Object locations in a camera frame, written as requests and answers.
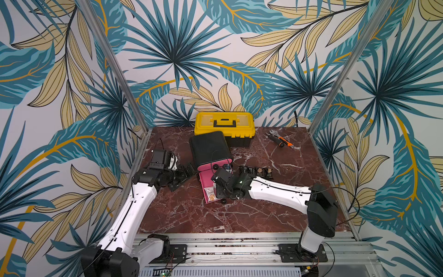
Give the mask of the black drawer cabinet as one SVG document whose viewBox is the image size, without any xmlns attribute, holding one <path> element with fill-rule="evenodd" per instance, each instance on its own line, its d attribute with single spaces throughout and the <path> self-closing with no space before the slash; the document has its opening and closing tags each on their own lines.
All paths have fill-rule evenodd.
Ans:
<svg viewBox="0 0 443 277">
<path fill-rule="evenodd" d="M 193 161 L 197 170 L 209 170 L 211 164 L 232 163 L 233 156 L 221 131 L 196 135 L 189 139 Z"/>
</svg>

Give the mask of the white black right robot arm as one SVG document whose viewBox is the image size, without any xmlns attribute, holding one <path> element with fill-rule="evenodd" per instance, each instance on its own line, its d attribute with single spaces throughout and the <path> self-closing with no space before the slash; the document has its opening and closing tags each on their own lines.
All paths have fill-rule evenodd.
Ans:
<svg viewBox="0 0 443 277">
<path fill-rule="evenodd" d="M 298 252 L 316 254 L 325 238 L 335 236 L 338 203 L 330 188 L 322 184 L 294 187 L 248 173 L 235 176 L 223 168 L 214 172 L 211 181 L 224 198 L 265 200 L 305 214 L 308 223 L 299 239 Z"/>
</svg>

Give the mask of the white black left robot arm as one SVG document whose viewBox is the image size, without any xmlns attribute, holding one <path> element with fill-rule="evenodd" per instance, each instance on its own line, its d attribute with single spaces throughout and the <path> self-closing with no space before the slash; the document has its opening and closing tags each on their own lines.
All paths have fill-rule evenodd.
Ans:
<svg viewBox="0 0 443 277">
<path fill-rule="evenodd" d="M 153 150 L 150 162 L 132 177 L 130 194 L 106 235 L 97 246 L 81 251 L 79 276 L 136 277 L 151 262 L 173 262 L 167 235 L 151 234 L 138 245 L 134 241 L 161 188 L 173 192 L 196 173 L 192 163 L 181 165 L 173 152 Z"/>
</svg>

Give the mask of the black cookie packet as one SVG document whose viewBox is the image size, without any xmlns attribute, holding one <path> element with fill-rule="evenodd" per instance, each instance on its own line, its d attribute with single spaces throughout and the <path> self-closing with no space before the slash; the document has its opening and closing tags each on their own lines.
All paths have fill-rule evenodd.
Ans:
<svg viewBox="0 0 443 277">
<path fill-rule="evenodd" d="M 265 175 L 265 172 L 261 167 L 251 167 L 250 173 L 256 177 L 263 177 Z"/>
<path fill-rule="evenodd" d="M 239 166 L 239 175 L 250 174 L 250 168 L 248 166 Z"/>
<path fill-rule="evenodd" d="M 270 168 L 262 168 L 262 177 L 266 180 L 273 180 L 272 169 Z"/>
</svg>

